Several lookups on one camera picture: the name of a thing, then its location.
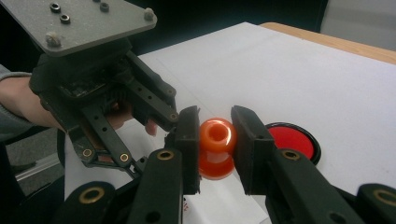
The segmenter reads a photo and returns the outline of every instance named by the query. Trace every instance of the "orange object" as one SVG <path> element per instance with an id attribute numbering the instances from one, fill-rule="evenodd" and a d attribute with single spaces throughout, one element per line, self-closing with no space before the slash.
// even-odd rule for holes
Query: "orange object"
<path id="1" fill-rule="evenodd" d="M 226 119 L 213 118 L 200 128 L 200 175 L 206 179 L 222 179 L 233 171 L 233 149 L 236 130 Z"/>

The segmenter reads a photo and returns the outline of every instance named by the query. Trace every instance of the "wooden surface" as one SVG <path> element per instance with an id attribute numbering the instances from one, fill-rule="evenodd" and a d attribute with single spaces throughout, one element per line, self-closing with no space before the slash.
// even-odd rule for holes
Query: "wooden surface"
<path id="1" fill-rule="evenodd" d="M 380 49 L 329 35 L 322 35 L 310 31 L 302 30 L 299 28 L 295 28 L 275 22 L 264 23 L 262 24 L 262 27 L 279 31 L 287 35 L 300 37 L 301 39 L 309 40 L 331 48 L 341 49 L 364 57 L 376 59 L 385 63 L 396 64 L 396 51 L 392 51 L 388 49 Z"/>

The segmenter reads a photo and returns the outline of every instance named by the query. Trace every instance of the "gray mounting plate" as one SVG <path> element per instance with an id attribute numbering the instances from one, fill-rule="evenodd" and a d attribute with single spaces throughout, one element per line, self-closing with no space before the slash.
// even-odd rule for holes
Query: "gray mounting plate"
<path id="1" fill-rule="evenodd" d="M 100 10 L 101 2 L 92 0 L 0 0 L 0 3 L 49 56 L 91 48 L 129 35 L 154 28 L 157 17 L 145 20 L 145 9 L 123 0 L 104 0 L 109 11 Z M 61 7 L 60 13 L 50 10 L 50 4 Z M 61 16 L 70 18 L 61 23 Z M 58 47 L 47 43 L 46 35 L 56 36 Z"/>

